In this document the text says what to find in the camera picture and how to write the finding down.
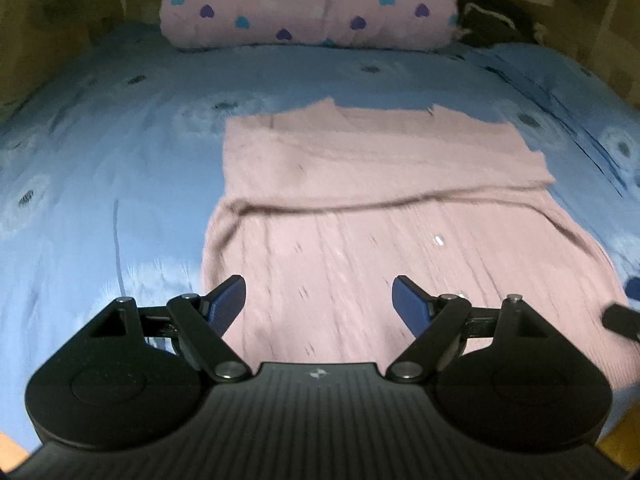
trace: triangular cutout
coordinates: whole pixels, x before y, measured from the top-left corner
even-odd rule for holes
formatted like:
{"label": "triangular cutout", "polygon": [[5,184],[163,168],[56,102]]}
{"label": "triangular cutout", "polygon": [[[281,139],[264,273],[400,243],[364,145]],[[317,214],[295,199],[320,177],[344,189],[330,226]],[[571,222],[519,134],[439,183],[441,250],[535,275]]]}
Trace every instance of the triangular cutout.
{"label": "triangular cutout", "polygon": [[124,311],[112,310],[109,317],[92,332],[91,337],[120,337],[124,335],[127,335]]}
{"label": "triangular cutout", "polygon": [[518,337],[536,337],[545,338],[548,335],[536,323],[521,310],[517,311],[518,315]]}

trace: bed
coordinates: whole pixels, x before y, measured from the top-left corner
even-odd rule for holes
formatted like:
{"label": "bed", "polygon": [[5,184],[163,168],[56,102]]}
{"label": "bed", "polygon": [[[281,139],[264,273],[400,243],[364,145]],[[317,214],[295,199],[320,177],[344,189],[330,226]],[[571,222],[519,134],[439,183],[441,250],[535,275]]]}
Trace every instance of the bed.
{"label": "bed", "polygon": [[[454,42],[427,54],[327,46],[182,52],[129,24],[76,59],[0,126],[0,430],[39,441],[30,375],[117,296],[139,306],[199,290],[203,236],[224,193],[232,116],[331,97],[343,107],[509,121],[544,153],[556,202],[605,248],[640,308],[640,118],[551,50]],[[164,348],[162,340],[150,342]],[[604,433],[640,395],[617,390]]]}

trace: pink towel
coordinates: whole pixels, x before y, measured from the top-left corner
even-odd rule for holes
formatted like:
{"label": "pink towel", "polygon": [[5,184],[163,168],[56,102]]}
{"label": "pink towel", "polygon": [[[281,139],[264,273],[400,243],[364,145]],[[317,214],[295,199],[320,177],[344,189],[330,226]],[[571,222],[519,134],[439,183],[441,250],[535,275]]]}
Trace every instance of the pink towel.
{"label": "pink towel", "polygon": [[551,198],[544,156],[510,124],[326,100],[229,120],[224,170],[202,285],[245,277],[225,340],[254,370],[376,362],[384,372],[413,339],[390,301],[406,274],[474,305],[522,294],[613,387],[638,382],[639,347],[599,321],[625,301],[614,268]]}

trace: pink pillow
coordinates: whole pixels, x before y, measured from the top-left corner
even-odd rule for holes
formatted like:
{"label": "pink pillow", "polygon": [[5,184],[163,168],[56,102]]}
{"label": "pink pillow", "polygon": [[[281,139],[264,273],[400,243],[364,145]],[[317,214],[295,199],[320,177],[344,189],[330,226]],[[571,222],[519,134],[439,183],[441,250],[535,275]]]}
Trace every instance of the pink pillow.
{"label": "pink pillow", "polygon": [[162,0],[161,30],[183,49],[325,44],[431,50],[454,37],[456,0]]}

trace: blue comforter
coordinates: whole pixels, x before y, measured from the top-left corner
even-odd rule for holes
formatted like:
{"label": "blue comforter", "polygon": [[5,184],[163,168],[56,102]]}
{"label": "blue comforter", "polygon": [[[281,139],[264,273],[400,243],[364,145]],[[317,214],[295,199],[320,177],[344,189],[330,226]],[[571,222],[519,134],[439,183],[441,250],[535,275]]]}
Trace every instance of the blue comforter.
{"label": "blue comforter", "polygon": [[[200,292],[204,232],[224,187],[225,119],[328,96],[513,122],[545,153],[555,199],[638,298],[638,115],[559,54],[523,45],[185,53],[157,28],[130,25],[0,126],[0,431],[38,445],[23,403],[30,375],[113,298],[147,306]],[[632,395],[616,393],[612,423]]]}

